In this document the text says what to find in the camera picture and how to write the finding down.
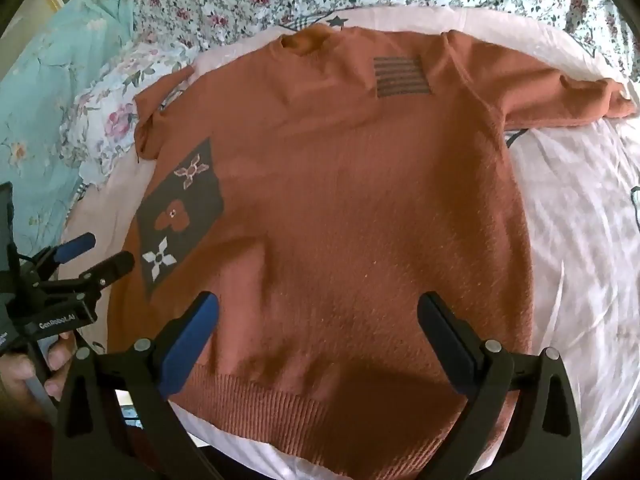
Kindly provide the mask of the person's left hand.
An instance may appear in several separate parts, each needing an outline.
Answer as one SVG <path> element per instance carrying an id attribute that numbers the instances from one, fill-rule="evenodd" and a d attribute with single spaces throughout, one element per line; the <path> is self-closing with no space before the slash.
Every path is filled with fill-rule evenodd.
<path id="1" fill-rule="evenodd" d="M 77 348 L 72 332 L 62 333 L 49 349 L 48 363 L 53 375 L 44 383 L 48 396 L 59 401 L 64 390 L 70 360 Z M 1 357 L 1 417 L 43 418 L 43 411 L 26 382 L 36 377 L 35 365 L 24 354 L 6 353 Z"/>

